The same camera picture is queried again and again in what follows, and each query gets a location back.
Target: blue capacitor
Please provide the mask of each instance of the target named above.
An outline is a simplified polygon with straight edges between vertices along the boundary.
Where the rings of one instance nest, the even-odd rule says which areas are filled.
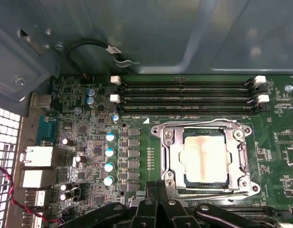
[[[88,97],[86,99],[86,103],[89,105],[89,107],[93,108],[95,107],[95,100],[92,97]]]
[[[92,98],[95,98],[95,91],[93,89],[87,89],[86,94]]]

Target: screw hole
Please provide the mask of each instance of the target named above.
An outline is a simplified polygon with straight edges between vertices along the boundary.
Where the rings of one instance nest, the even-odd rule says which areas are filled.
[[[254,185],[254,186],[252,187],[252,190],[253,190],[253,191],[258,191],[258,187],[257,187],[256,185]]]

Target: integrated circuit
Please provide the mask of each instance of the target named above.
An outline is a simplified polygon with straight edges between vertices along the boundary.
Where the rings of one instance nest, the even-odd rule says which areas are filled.
[[[121,173],[120,174],[120,179],[127,179],[128,178],[128,173]]]
[[[94,155],[102,155],[102,147],[95,146],[94,147]]]
[[[129,160],[128,168],[129,169],[138,169],[140,167],[140,161],[138,160]]]
[[[84,177],[85,177],[85,173],[83,172],[78,173],[78,179],[84,179]]]
[[[139,147],[140,146],[140,140],[139,139],[130,139],[128,141],[129,147]]]
[[[140,185],[138,182],[128,183],[128,191],[139,191]]]
[[[64,122],[64,129],[70,130],[72,128],[72,122]]]
[[[121,136],[122,137],[127,137],[128,136],[128,132],[121,132]]]
[[[125,190],[127,191],[128,185],[127,184],[120,184],[120,190]]]
[[[121,146],[122,147],[128,147],[128,141],[122,141]]]
[[[98,111],[103,112],[104,111],[104,105],[99,105],[98,106]]]
[[[140,156],[140,150],[129,150],[128,157],[130,158],[137,158]]]
[[[87,132],[87,127],[86,126],[81,126],[79,128],[79,134],[86,134]]]
[[[104,196],[96,196],[95,197],[95,203],[96,204],[103,204],[104,203],[104,200],[105,200],[105,197]]]
[[[128,172],[128,180],[130,181],[137,181],[140,178],[140,174],[139,172],[135,172],[135,171],[129,171]]]
[[[128,157],[128,152],[127,152],[127,151],[122,151],[122,152],[120,153],[120,157],[122,157],[122,158],[127,158],[127,157]]]
[[[129,129],[128,135],[129,136],[139,136],[140,135],[140,129],[138,129],[138,128]]]

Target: mesh grille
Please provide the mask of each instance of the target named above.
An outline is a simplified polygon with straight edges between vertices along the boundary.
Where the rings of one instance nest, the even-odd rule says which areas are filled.
[[[0,108],[0,166],[13,175],[20,116]],[[0,171],[0,228],[4,227],[10,186]]]

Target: chip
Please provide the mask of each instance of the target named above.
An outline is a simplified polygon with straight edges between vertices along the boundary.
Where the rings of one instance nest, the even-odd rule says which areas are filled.
[[[104,196],[96,196],[95,197],[95,203],[96,204],[103,204],[104,203],[104,200],[105,200],[105,197]]]
[[[128,136],[128,132],[121,132],[121,136],[122,137],[127,137]]]
[[[129,129],[128,135],[129,136],[139,136],[140,135],[140,129],[138,129],[138,128]]]
[[[72,122],[64,122],[64,129],[71,129]]]
[[[121,179],[127,179],[127,176],[128,176],[127,173],[121,173],[120,174]]]
[[[79,133],[80,134],[85,134],[87,132],[87,127],[86,126],[82,126],[79,128]]]
[[[128,156],[131,158],[137,158],[140,156],[140,151],[139,150],[129,150]]]
[[[121,142],[121,146],[122,146],[122,147],[127,147],[127,146],[128,146],[128,141],[123,141],[123,142]]]
[[[122,158],[127,158],[127,157],[128,157],[128,152],[127,152],[127,151],[122,151],[122,152],[120,153],[120,157],[122,157]]]
[[[105,94],[105,89],[99,89],[99,91],[98,91],[98,94],[99,95],[104,95]]]
[[[95,154],[95,155],[102,155],[102,147],[100,147],[100,146],[95,146],[95,147],[94,147],[94,154]]]
[[[127,166],[128,166],[127,161],[123,161],[123,162],[120,163],[121,168],[127,168]]]
[[[140,177],[139,172],[134,172],[134,171],[129,171],[128,172],[128,179],[130,181],[133,181],[133,180],[137,181],[139,179],[139,177]]]
[[[80,148],[78,149],[78,151],[80,151],[80,152],[85,152],[85,147],[80,147]]]
[[[140,167],[140,161],[137,160],[129,160],[128,168],[129,169],[138,169]]]
[[[138,147],[138,146],[140,146],[140,140],[139,139],[130,139],[128,144],[130,147]]]
[[[104,111],[104,105],[99,105],[98,106],[98,111],[103,112]]]
[[[85,177],[85,173],[83,172],[78,173],[78,179],[84,179],[84,177]]]
[[[120,184],[120,190],[127,190],[127,184]]]
[[[139,191],[139,183],[137,182],[132,182],[132,183],[128,183],[128,191]]]

